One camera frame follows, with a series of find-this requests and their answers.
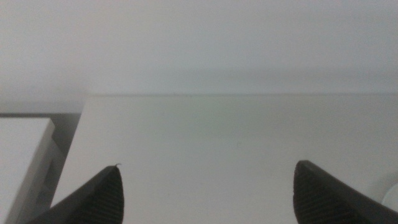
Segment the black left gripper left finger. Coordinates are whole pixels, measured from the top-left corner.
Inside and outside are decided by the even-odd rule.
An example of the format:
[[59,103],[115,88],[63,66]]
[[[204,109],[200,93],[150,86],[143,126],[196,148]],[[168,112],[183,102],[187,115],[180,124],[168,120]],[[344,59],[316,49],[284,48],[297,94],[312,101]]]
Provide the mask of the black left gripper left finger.
[[122,224],[124,192],[120,170],[107,166],[28,224]]

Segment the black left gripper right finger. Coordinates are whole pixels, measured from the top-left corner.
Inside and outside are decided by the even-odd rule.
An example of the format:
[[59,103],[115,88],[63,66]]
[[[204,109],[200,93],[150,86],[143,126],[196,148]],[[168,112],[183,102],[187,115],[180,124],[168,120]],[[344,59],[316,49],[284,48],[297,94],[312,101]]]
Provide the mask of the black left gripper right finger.
[[397,212],[346,185],[311,161],[294,171],[293,208],[298,223],[397,224]]

